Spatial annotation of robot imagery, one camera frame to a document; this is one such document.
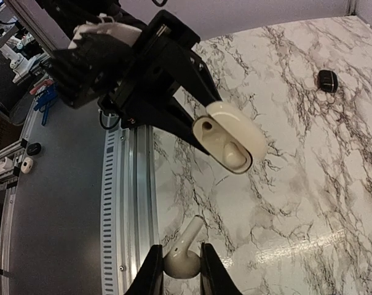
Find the white wireless earbud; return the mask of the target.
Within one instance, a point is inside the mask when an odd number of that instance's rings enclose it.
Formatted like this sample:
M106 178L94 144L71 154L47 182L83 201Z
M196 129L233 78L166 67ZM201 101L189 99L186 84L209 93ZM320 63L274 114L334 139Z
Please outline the white wireless earbud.
M196 239L204 219L195 215L180 238L164 257L164 272L174 279L188 280L196 277L200 272L200 257L189 248Z

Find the beige earbud charging case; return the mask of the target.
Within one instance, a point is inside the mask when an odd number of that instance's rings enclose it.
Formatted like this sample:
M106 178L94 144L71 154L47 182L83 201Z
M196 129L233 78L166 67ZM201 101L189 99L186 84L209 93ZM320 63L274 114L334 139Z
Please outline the beige earbud charging case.
M206 108L196 119L192 132L203 148L225 169L234 174L247 172L267 154L267 141L261 129L241 110L223 101Z

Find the blue plastic tool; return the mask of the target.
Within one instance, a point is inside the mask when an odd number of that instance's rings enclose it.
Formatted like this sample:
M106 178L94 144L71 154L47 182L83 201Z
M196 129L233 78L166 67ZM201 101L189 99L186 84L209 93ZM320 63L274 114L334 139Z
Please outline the blue plastic tool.
M57 95L57 89L56 89L55 84L47 86L44 90L41 90L36 95L37 102L33 109L34 111L39 111L42 113L42 120L41 120L42 126L46 125L50 108L57 101L57 97L58 95Z

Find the white case on floor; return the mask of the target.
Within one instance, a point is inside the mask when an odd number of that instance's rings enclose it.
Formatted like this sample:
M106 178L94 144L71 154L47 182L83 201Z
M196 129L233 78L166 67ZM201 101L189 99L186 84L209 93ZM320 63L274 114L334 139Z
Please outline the white case on floor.
M31 157L25 157L21 164L20 170L23 174L28 174L34 165L34 160Z

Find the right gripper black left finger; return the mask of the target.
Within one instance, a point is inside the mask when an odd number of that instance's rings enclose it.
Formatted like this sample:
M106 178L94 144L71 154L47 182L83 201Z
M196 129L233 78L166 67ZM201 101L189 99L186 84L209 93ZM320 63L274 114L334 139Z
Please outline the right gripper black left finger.
M162 245L153 245L125 295L159 295L164 287Z

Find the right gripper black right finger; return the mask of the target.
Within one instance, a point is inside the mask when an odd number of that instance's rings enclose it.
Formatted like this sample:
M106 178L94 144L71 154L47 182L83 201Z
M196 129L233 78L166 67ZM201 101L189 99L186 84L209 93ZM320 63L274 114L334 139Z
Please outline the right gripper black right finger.
M201 294L242 295L226 271L212 244L201 244L200 260Z

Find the aluminium front frame rail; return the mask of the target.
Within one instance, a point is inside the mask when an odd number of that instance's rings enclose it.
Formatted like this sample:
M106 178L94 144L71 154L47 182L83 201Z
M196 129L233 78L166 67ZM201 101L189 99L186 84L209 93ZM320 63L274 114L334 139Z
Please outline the aluminium front frame rail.
M151 127L106 133L100 208L103 294L124 294L159 242L153 155Z

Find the black earbud charging case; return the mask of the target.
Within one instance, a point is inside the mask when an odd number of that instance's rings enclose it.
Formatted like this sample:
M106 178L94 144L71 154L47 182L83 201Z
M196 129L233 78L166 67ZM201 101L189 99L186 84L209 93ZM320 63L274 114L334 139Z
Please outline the black earbud charging case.
M335 93L339 85L338 76L333 71L322 69L317 75L317 83L320 90Z

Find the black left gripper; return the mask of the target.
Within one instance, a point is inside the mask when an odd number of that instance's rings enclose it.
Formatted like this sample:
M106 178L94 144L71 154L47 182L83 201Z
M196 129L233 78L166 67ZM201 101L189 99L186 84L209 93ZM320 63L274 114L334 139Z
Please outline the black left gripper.
M181 20L159 11L133 45L119 85L98 100L99 106L105 114L117 114L123 128L150 125L208 155L192 132L194 119L174 97L182 87L203 106L222 100L207 65L192 50L199 42Z

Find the black case on floor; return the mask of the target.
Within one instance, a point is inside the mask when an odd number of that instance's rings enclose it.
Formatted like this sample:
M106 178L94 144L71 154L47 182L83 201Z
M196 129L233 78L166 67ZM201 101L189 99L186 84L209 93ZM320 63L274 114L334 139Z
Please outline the black case on floor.
M29 144L26 149L26 154L30 157L38 155L42 151L42 145L40 143Z

